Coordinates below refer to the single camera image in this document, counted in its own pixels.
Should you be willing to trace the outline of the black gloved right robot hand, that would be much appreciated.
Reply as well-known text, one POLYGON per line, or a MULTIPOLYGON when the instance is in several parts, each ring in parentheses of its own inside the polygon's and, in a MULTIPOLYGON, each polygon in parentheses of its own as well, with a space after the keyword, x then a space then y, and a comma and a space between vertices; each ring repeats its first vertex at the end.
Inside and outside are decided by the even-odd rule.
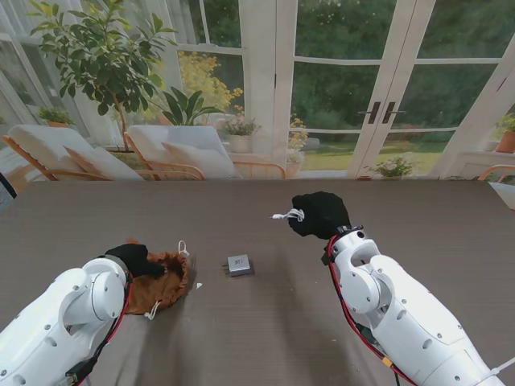
POLYGON ((302 221, 289 219, 288 224, 300 236, 316 236, 329 240, 339 230, 352 228, 344 201, 330 192, 317 191, 296 195, 292 199, 294 209, 302 210, 302 221))

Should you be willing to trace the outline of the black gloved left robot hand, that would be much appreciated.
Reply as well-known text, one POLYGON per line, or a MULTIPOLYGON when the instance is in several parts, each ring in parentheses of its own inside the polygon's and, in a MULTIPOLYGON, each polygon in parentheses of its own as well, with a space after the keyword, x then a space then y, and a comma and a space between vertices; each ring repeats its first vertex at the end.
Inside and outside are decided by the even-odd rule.
POLYGON ((132 277, 161 277, 167 272, 163 265, 148 259, 148 249, 144 244, 119 245, 109 249, 105 255, 120 260, 132 277))

